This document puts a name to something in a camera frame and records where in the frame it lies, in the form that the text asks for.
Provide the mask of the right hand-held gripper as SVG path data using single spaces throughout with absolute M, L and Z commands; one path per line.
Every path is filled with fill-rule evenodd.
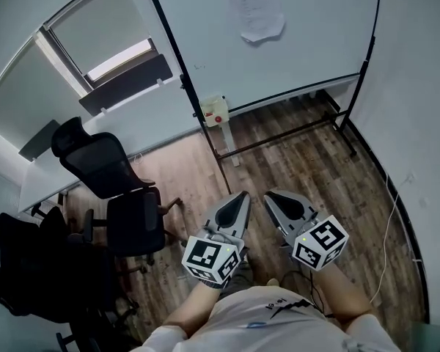
M 349 234 L 334 216 L 324 216 L 305 196 L 272 189 L 263 201 L 284 239 L 280 247 L 286 248 L 296 261 L 320 271 L 342 253 Z

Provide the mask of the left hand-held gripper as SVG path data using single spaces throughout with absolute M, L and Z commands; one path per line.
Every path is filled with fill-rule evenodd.
M 251 202 L 247 191 L 219 200 L 205 212 L 198 233 L 188 239 L 182 265 L 208 287 L 225 288 L 243 260 Z

